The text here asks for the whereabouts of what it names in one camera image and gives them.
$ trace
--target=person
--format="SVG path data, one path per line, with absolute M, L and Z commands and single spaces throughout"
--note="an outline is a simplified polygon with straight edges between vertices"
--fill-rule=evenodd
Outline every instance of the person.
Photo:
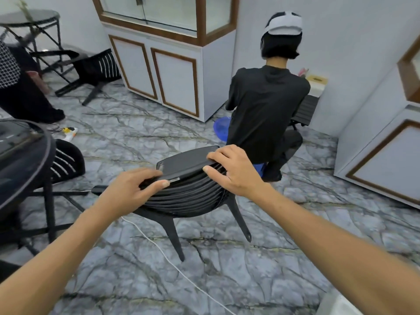
M 29 54 L 19 46 L 12 47 L 12 52 L 0 39 L 0 107 L 16 119 L 46 124 L 63 120 L 64 112 L 50 104 L 26 73 L 31 66 Z
M 281 167 L 303 142 L 298 131 L 286 131 L 310 91 L 309 82 L 286 67 L 299 55 L 301 41 L 302 18 L 293 12 L 276 13 L 261 38 L 265 66 L 240 68 L 229 88 L 226 109 L 234 112 L 226 144 L 243 148 L 253 164 L 265 164 L 266 182 L 281 180 Z
M 243 149 L 225 146 L 208 158 L 222 164 L 227 174 L 205 166 L 207 175 L 268 213 L 364 315 L 420 314 L 416 269 L 278 193 L 263 182 Z M 158 180 L 139 189 L 143 180 L 161 174 L 144 168 L 121 173 L 68 230 L 0 284 L 0 315 L 48 314 L 104 230 L 169 185 Z

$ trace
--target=wall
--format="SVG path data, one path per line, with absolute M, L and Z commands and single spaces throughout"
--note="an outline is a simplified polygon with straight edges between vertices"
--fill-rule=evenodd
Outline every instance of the wall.
M 51 9 L 60 13 L 62 42 L 90 53 L 110 48 L 109 40 L 99 21 L 92 0 L 25 0 L 29 8 Z M 0 0 L 0 14 L 18 11 L 17 0 Z M 56 35 L 54 28 L 48 30 Z M 52 43 L 40 36 L 40 46 L 49 48 Z
M 334 136 L 420 34 L 420 0 L 241 0 L 234 72 L 264 64 L 263 27 L 283 10 L 304 24 L 291 71 L 306 67 L 329 78 L 310 126 Z

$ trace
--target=wooden frame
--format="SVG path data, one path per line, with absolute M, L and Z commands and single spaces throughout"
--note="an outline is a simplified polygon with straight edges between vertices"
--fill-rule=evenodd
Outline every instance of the wooden frame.
M 391 194 L 393 196 L 396 196 L 398 198 L 404 199 L 406 201 L 412 202 L 416 205 L 420 205 L 420 200 L 413 199 L 408 196 L 405 196 L 403 194 L 400 194 L 398 192 L 395 192 L 393 190 L 384 188 L 380 185 L 373 184 L 369 181 L 360 179 L 355 176 L 355 173 L 363 167 L 369 160 L 371 160 L 377 153 L 379 153 L 386 145 L 388 145 L 395 137 L 397 137 L 404 129 L 407 127 L 415 127 L 420 129 L 420 122 L 406 120 L 401 125 L 399 125 L 392 133 L 390 133 L 378 146 L 376 146 L 375 149 L 373 149 L 370 153 L 368 153 L 353 169 L 349 171 L 348 174 L 346 174 L 346 177 L 355 181 L 358 181 L 362 184 L 365 184 L 367 186 L 370 186 L 372 188 L 375 188 L 377 190 L 381 190 L 383 192 L 386 192 L 388 194 Z
M 114 35 L 108 35 L 108 36 L 109 36 L 109 40 L 111 41 L 111 45 L 112 45 L 112 47 L 114 49 L 114 53 L 115 53 L 115 56 L 117 58 L 117 61 L 118 61 L 119 65 L 120 65 L 121 73 L 123 74 L 123 78 L 126 81 L 127 87 L 129 89 L 131 89 L 131 90 L 133 90 L 133 91 L 141 94 L 141 95 L 144 95 L 144 96 L 153 98 L 154 100 L 157 100 L 158 99 L 158 94 L 156 93 L 155 82 L 153 81 L 152 70 L 150 69 L 149 59 L 147 58 L 146 47 L 144 46 L 144 44 L 143 43 L 140 43 L 140 42 L 135 42 L 135 41 L 132 41 L 132 40 L 128 40 L 126 38 L 122 38 L 122 37 L 119 37 L 119 36 L 114 36 Z M 118 41 L 121 41 L 121 42 L 130 43 L 130 44 L 139 46 L 139 47 L 141 47 L 143 49 L 144 61 L 146 62 L 147 72 L 149 73 L 150 84 L 152 85 L 152 89 L 153 89 L 153 96 L 150 93 L 146 93 L 145 91 L 141 91 L 141 90 L 139 90 L 139 89 L 137 89 L 135 87 L 132 87 L 130 85 L 129 79 L 127 78 L 126 73 L 124 71 L 124 67 L 123 67 L 123 64 L 121 62 L 120 56 L 118 55 L 117 47 L 115 46 L 114 40 L 118 40 Z
M 111 17 L 104 11 L 100 0 L 92 1 L 101 22 L 202 47 L 235 30 L 239 10 L 239 0 L 231 0 L 231 16 L 229 23 L 210 33 L 206 33 L 206 0 L 195 0 L 197 37 L 194 37 Z
M 415 70 L 412 59 L 419 51 L 420 36 L 398 62 L 399 75 L 401 77 L 405 96 L 408 101 L 414 103 L 420 103 L 420 78 Z
M 152 51 L 153 63 L 155 64 L 157 81 L 158 81 L 159 87 L 160 87 L 160 94 L 162 95 L 162 103 L 164 105 L 171 106 L 171 107 L 173 107 L 177 110 L 180 110 L 182 112 L 186 112 L 187 114 L 190 114 L 190 115 L 198 118 L 200 116 L 200 110 L 199 110 L 199 107 L 198 107 L 197 60 L 195 58 L 188 58 L 186 56 L 182 56 L 182 55 L 179 55 L 179 54 L 162 51 L 161 49 L 156 49 L 154 47 L 150 48 L 150 50 Z M 158 66 L 158 60 L 156 59 L 156 53 L 166 55 L 166 56 L 170 56 L 170 57 L 173 57 L 173 58 L 177 58 L 179 60 L 184 60 L 184 61 L 192 63 L 192 74 L 193 74 L 193 78 L 194 78 L 195 113 L 191 112 L 190 110 L 186 110 L 184 108 L 181 108 L 181 107 L 179 107 L 175 104 L 172 104 L 172 103 L 166 101 L 165 93 L 163 91 L 163 86 L 162 86 L 162 80 L 160 79 L 159 66 Z

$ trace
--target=white cable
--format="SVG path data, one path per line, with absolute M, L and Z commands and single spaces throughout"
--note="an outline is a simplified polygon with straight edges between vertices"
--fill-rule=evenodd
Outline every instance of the white cable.
M 224 306 L 222 303 L 220 303 L 220 302 L 218 302 L 218 301 L 216 301 L 213 297 L 211 297 L 207 292 L 205 292 L 205 291 L 203 291 L 200 287 L 198 287 L 196 284 L 194 284 L 194 282 L 193 281 L 191 281 L 184 273 L 182 273 L 181 272 L 181 270 L 180 269 L 178 269 L 177 267 L 176 267 L 176 265 L 174 265 L 169 259 L 168 259 L 168 257 L 166 256 L 166 254 L 165 253 L 163 253 L 163 251 L 162 251 L 162 249 L 160 248 L 160 246 L 158 246 L 153 240 L 151 240 L 151 239 L 149 239 L 144 233 L 143 233 L 143 231 L 142 230 L 140 230 L 140 228 L 137 226 L 137 224 L 135 224 L 134 222 L 131 222 L 131 221 L 128 221 L 126 218 L 124 218 L 124 217 L 121 217 L 121 219 L 123 219 L 125 222 L 128 222 L 128 223 L 130 223 L 130 224 L 132 224 L 132 225 L 134 225 L 136 228 L 137 228 L 137 230 L 139 230 L 140 231 L 140 233 L 147 239 L 147 240 L 149 240 L 150 242 L 152 242 L 158 249 L 159 249 L 159 251 L 163 254 L 163 256 L 165 257 L 165 259 L 169 262 L 169 264 L 171 264 L 182 276 L 184 276 L 185 278 L 186 278 L 186 280 L 187 281 L 189 281 L 192 285 L 194 285 L 195 286 L 195 288 L 197 289 L 197 290 L 199 290 L 200 292 L 202 292 L 202 293 L 204 293 L 204 294 L 206 294 L 208 297 L 210 297 L 210 299 L 213 301 L 213 302 L 216 302 L 217 304 L 219 304 L 221 307 L 223 307 L 225 310 L 227 310 L 229 313 L 231 313 L 232 315 L 236 315 L 234 312 L 232 312 L 230 309 L 228 309 L 226 306 Z

